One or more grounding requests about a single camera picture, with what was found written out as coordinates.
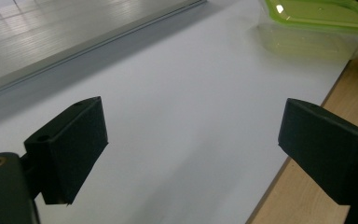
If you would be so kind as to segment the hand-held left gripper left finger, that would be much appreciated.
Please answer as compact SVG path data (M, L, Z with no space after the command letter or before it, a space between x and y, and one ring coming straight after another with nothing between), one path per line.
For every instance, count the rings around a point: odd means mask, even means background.
M24 145L45 203L73 203L108 145L102 98L70 105Z

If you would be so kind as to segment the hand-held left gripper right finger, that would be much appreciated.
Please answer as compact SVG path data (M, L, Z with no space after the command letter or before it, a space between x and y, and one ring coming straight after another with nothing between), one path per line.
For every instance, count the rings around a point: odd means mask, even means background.
M289 98L278 142L336 203L358 201L358 126L318 105Z

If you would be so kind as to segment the rectangular green lidded container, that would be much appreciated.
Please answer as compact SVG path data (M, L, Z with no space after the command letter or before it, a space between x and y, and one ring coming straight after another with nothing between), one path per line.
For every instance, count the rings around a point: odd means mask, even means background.
M264 47L285 56L358 57L358 0L259 0Z

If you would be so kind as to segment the white table board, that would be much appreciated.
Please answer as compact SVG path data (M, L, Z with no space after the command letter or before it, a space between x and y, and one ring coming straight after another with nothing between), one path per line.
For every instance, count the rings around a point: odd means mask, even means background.
M258 0L208 0L0 92L0 152L99 96L109 143L43 224L245 224L285 154L287 99L319 104L342 60L264 48Z

